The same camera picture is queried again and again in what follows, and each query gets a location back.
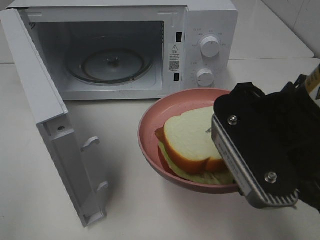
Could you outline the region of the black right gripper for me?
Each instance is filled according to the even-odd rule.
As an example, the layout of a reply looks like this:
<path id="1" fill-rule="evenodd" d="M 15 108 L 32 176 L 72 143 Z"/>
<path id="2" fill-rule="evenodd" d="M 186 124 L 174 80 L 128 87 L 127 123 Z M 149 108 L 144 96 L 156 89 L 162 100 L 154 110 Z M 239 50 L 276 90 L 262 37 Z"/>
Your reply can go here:
<path id="1" fill-rule="evenodd" d="M 240 83 L 231 92 L 251 100 L 266 118 L 267 129 L 277 140 L 297 176 L 298 199 L 320 207 L 320 109 L 301 85 L 288 83 L 280 92 L 264 94 L 251 83 Z"/>

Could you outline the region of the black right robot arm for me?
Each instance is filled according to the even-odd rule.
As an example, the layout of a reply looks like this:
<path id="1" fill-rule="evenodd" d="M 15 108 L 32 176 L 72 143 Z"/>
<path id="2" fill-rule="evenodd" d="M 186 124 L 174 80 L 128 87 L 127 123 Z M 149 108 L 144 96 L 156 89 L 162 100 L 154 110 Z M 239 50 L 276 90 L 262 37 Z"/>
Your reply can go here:
<path id="1" fill-rule="evenodd" d="M 279 92 L 239 83 L 229 96 L 228 135 L 256 188 L 277 202 L 297 196 L 319 209 L 319 68 Z"/>

